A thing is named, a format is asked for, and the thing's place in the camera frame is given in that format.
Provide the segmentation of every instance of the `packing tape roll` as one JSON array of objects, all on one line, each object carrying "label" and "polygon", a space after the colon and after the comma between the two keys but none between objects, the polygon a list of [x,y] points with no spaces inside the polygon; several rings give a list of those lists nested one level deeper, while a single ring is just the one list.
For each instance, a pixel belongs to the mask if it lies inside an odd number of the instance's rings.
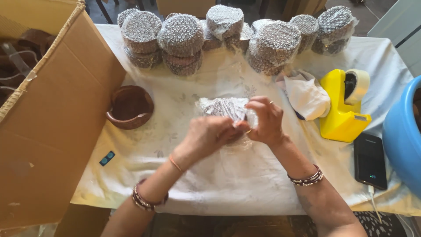
[{"label": "packing tape roll", "polygon": [[349,69],[346,74],[353,74],[357,79],[357,84],[349,97],[344,101],[346,105],[355,105],[362,100],[370,87],[370,76],[366,71]]}]

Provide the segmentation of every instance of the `white tablecloth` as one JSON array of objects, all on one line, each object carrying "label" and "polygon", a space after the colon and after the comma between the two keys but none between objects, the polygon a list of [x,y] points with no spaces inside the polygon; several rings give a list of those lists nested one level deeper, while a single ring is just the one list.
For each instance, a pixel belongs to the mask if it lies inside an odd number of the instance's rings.
[{"label": "white tablecloth", "polygon": [[[354,179],[353,145],[321,138],[318,120],[299,120],[273,78],[254,72],[241,55],[225,49],[205,52],[200,70],[178,78],[164,65],[150,71],[132,66],[124,51],[117,25],[97,25],[128,76],[123,83],[143,86],[152,96],[155,112],[144,126],[120,130],[107,121],[71,203],[117,208],[132,186],[150,176],[182,141],[195,116],[199,97],[251,97],[267,95],[285,110],[282,126],[299,150],[317,164],[352,210],[372,210],[367,186]],[[366,131],[381,137],[387,111],[406,83],[413,79],[388,39],[353,37],[335,57],[311,51],[297,56],[295,68],[320,79],[333,69],[361,69],[371,76],[362,101],[362,113],[373,121]],[[116,156],[99,164],[109,151]],[[378,210],[421,215],[421,200],[401,183],[386,161],[387,191],[376,191]],[[246,150],[223,148],[186,172],[170,190],[159,211],[194,215],[304,214],[293,185],[268,147],[254,142]]]}]

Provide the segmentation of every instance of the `tape dispenser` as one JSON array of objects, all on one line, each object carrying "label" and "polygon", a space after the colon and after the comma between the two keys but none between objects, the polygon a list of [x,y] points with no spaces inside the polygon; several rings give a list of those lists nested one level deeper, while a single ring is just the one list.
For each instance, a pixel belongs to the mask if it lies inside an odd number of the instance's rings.
[{"label": "tape dispenser", "polygon": [[335,69],[326,74],[320,85],[330,97],[330,111],[320,118],[323,138],[351,143],[371,122],[369,114],[361,114],[361,100],[370,86],[366,71]]}]

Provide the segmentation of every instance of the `blue plastic tub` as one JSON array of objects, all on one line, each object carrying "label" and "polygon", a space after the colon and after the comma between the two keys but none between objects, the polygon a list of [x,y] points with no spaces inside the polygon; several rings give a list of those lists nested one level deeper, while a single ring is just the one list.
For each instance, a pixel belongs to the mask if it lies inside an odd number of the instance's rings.
[{"label": "blue plastic tub", "polygon": [[383,146],[398,176],[421,199],[421,134],[412,109],[415,90],[420,87],[421,76],[406,85],[400,101],[387,113]]}]

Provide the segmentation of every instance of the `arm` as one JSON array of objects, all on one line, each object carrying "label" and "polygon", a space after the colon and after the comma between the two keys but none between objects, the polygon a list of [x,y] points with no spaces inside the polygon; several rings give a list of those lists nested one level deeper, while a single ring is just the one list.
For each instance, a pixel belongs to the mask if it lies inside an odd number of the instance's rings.
[{"label": "arm", "polygon": [[[197,161],[211,155],[236,132],[232,123],[232,119],[227,117],[193,119],[187,136],[172,152],[174,162],[186,171]],[[137,185],[137,191],[148,202],[159,202],[182,174],[168,160],[143,184]],[[111,216],[101,237],[141,236],[154,214],[139,208],[130,196]]]},{"label": "arm", "polygon": [[[316,167],[283,133],[283,110],[280,107],[270,103],[267,97],[260,96],[251,98],[246,108],[254,109],[259,118],[258,127],[248,133],[250,139],[267,144],[294,179],[309,178],[316,173]],[[244,122],[237,125],[243,130],[250,130]],[[363,226],[326,177],[311,186],[294,187],[304,211],[316,224],[319,236],[367,236]]]}]

